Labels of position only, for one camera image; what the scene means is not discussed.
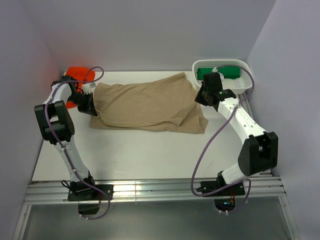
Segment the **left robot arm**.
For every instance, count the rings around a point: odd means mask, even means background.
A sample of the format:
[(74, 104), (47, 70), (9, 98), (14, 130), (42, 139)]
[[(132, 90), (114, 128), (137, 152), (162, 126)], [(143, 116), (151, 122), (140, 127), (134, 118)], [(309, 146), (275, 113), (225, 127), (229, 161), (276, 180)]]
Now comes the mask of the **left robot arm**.
[(75, 126), (66, 103), (72, 102), (79, 112), (96, 117), (93, 93), (84, 93), (80, 82), (65, 75), (51, 84), (48, 99), (34, 107), (34, 113), (42, 138), (50, 142), (60, 153), (70, 175), (70, 183), (65, 180), (61, 184), (66, 187), (72, 199), (92, 200), (98, 195), (88, 168), (84, 165), (76, 148)]

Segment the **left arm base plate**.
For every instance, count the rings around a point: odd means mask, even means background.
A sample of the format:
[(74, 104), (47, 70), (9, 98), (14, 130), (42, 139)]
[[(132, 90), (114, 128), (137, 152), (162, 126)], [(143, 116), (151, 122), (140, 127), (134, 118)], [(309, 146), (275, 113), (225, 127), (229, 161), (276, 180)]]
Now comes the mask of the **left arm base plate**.
[(85, 186), (83, 190), (78, 192), (70, 191), (67, 200), (69, 202), (112, 200), (114, 193), (114, 186), (112, 184), (98, 184), (95, 187), (103, 191), (106, 195), (103, 195), (101, 192)]

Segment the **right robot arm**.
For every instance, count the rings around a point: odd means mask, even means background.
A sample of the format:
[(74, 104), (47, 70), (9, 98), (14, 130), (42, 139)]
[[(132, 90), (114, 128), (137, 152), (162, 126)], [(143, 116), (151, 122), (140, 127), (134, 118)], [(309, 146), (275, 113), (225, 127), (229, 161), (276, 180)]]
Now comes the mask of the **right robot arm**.
[(215, 180), (213, 191), (227, 195), (234, 183), (277, 166), (279, 138), (251, 118), (232, 90), (223, 89), (221, 77), (219, 72), (205, 74), (195, 102), (213, 107), (226, 119), (223, 126), (230, 124), (241, 140), (237, 162), (219, 172)]

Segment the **beige t-shirt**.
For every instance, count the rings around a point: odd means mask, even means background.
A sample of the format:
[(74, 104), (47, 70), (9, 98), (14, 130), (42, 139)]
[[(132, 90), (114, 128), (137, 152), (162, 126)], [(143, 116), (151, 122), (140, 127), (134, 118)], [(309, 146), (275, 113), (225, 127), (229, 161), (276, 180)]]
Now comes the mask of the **beige t-shirt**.
[(99, 83), (93, 93), (97, 116), (89, 126), (100, 130), (144, 130), (203, 134), (208, 125), (195, 102), (197, 91), (184, 72), (153, 82)]

